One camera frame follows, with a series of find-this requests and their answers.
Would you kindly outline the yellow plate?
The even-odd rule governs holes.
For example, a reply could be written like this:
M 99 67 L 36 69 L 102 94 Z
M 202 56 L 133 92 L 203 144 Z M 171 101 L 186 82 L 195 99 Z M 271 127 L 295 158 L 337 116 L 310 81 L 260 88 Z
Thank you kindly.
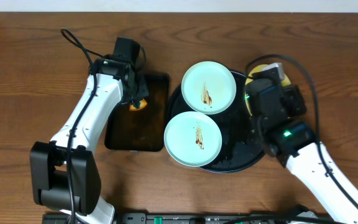
M 268 67 L 269 65 L 268 64 L 261 64 L 261 65 L 258 65 L 256 67 L 254 67 L 250 72 L 249 72 L 249 78 L 246 78 L 246 82 L 245 82 L 245 85 L 246 84 L 249 84 L 250 82 L 252 82 L 252 80 L 250 79 L 251 77 L 253 77 L 253 74 L 257 73 L 257 72 L 261 72 L 265 67 Z M 288 86 L 288 85 L 291 85 L 291 81 L 290 79 L 287 77 L 286 74 L 284 74 L 284 79 L 281 81 L 281 84 L 283 86 Z M 249 104 L 249 96 L 247 94 L 247 92 L 244 90 L 244 94 L 245 94 L 245 97 L 244 97 L 244 101 L 246 103 L 246 107 L 247 107 L 247 110 L 249 112 L 249 114 L 252 116 L 252 111 L 251 111 L 251 108 L 250 108 L 250 104 Z

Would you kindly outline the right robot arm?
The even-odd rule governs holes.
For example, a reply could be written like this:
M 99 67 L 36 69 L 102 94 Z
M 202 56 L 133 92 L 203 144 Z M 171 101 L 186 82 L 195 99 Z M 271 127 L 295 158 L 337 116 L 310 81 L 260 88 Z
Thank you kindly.
M 318 133 L 292 119 L 305 104 L 295 85 L 269 85 L 257 97 L 261 114 L 257 125 L 265 151 L 299 179 L 331 218 L 358 223 L 358 190 L 329 155 Z

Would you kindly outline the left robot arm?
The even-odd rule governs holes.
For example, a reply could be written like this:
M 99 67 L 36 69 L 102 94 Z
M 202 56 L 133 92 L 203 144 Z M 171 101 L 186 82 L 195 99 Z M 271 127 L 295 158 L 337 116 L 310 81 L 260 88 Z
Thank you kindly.
M 144 75 L 131 64 L 96 59 L 64 126 L 49 142 L 37 141 L 30 150 L 34 202 L 68 214 L 70 223 L 112 223 L 115 208 L 101 197 L 94 152 L 114 108 L 139 106 L 148 94 Z

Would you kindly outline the orange green sponge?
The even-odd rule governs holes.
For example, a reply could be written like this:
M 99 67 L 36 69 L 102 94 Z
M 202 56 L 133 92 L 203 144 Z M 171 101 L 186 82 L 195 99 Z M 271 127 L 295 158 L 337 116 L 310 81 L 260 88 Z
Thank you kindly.
M 140 101 L 136 101 L 134 104 L 129 106 L 130 111 L 139 111 L 147 106 L 147 101 L 143 98 Z

